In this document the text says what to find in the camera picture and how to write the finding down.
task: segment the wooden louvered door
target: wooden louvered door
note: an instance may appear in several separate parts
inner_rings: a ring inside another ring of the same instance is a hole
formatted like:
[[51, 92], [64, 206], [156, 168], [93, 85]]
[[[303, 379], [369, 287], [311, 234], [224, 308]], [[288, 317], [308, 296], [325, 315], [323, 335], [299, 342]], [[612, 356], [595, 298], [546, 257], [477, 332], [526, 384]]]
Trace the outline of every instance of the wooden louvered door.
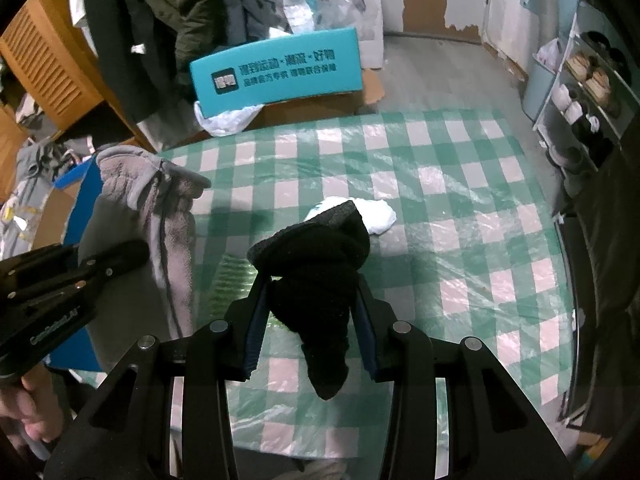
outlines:
[[13, 114], [0, 105], [0, 202], [5, 202], [15, 187], [15, 155], [27, 134], [15, 123]]
[[28, 0], [0, 38], [9, 68], [65, 131], [103, 101], [52, 26], [41, 0]]

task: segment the blue box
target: blue box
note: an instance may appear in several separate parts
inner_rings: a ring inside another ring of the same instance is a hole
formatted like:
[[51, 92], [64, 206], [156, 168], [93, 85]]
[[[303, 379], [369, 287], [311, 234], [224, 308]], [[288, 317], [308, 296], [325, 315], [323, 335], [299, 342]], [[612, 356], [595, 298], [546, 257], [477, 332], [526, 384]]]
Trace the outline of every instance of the blue box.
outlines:
[[[95, 163], [95, 157], [61, 176], [55, 181], [54, 186], [58, 189], [65, 189], [65, 187], [78, 182], [80, 182], [80, 188], [76, 196], [76, 204], [71, 210], [66, 224], [63, 245], [72, 245], [80, 242], [84, 228], [89, 223], [91, 214], [94, 211], [95, 200], [102, 191], [100, 168]], [[76, 368], [91, 372], [102, 371], [85, 328], [78, 330], [51, 352], [48, 364], [54, 368]]]
[[353, 27], [239, 45], [191, 63], [205, 117], [245, 106], [362, 90]]

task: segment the screw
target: screw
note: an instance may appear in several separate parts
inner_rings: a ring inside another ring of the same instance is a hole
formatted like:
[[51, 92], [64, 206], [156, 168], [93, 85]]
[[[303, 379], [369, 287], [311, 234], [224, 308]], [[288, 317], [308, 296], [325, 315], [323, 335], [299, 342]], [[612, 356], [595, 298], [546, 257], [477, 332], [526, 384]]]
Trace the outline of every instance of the screw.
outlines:
[[396, 321], [393, 323], [392, 328], [398, 334], [406, 334], [411, 330], [411, 325], [406, 321]]
[[465, 339], [465, 346], [469, 348], [469, 350], [479, 350], [482, 348], [482, 341], [477, 337], [467, 337]]
[[227, 323], [224, 319], [217, 319], [209, 325], [209, 330], [211, 330], [214, 334], [224, 332], [227, 328], [229, 328], [229, 323]]
[[141, 350], [149, 350], [155, 344], [156, 338], [152, 335], [143, 335], [140, 339], [138, 339], [138, 348], [140, 348]]

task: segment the teal box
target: teal box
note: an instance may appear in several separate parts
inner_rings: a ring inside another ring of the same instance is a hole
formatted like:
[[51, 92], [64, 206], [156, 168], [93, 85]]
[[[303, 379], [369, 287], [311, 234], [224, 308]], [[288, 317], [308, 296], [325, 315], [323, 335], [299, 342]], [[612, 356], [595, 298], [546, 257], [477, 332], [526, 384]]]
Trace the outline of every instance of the teal box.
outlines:
[[191, 77], [205, 117], [362, 90], [358, 37], [350, 27], [255, 41], [193, 61]]

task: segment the dark cloth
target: dark cloth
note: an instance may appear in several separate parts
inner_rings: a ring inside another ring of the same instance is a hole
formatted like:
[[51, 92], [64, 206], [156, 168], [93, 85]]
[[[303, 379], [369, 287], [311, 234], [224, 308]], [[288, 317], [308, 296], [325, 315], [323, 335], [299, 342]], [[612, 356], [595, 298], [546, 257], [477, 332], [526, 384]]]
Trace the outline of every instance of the dark cloth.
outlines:
[[[105, 83], [133, 123], [174, 102], [175, 37], [144, 0], [84, 0]], [[144, 45], [145, 54], [131, 47]]]
[[582, 429], [614, 436], [640, 402], [640, 118], [574, 207], [596, 297], [596, 350]]
[[269, 37], [269, 27], [279, 20], [263, 0], [223, 0], [226, 7], [226, 42], [229, 46]]
[[178, 82], [191, 85], [189, 63], [224, 45], [226, 10], [223, 0], [145, 0], [157, 18], [176, 33]]
[[278, 231], [247, 254], [258, 272], [281, 276], [271, 282], [270, 309], [300, 335], [309, 380], [324, 400], [349, 372], [347, 324], [368, 255], [369, 234], [351, 201]]
[[15, 181], [42, 177], [53, 183], [75, 165], [71, 154], [65, 155], [65, 150], [51, 139], [34, 143], [27, 140], [15, 156]]

